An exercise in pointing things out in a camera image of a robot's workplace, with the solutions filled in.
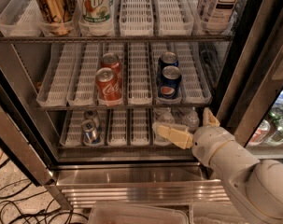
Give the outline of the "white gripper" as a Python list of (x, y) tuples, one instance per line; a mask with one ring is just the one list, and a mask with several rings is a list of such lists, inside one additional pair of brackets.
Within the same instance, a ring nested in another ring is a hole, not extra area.
[(155, 122), (153, 131), (181, 149), (191, 148), (193, 156), (205, 167), (210, 167), (213, 159), (235, 158), (238, 144), (228, 131), (220, 127), (220, 122), (206, 107), (203, 113), (203, 127), (194, 135), (188, 127), (174, 123)]

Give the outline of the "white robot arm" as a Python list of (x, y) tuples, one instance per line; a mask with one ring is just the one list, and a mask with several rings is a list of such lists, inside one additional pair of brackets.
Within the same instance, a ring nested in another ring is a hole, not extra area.
[(210, 109), (203, 125), (189, 133), (185, 125), (159, 122), (153, 131), (214, 171), (238, 212), (250, 224), (283, 224), (283, 163), (259, 160), (236, 141)]

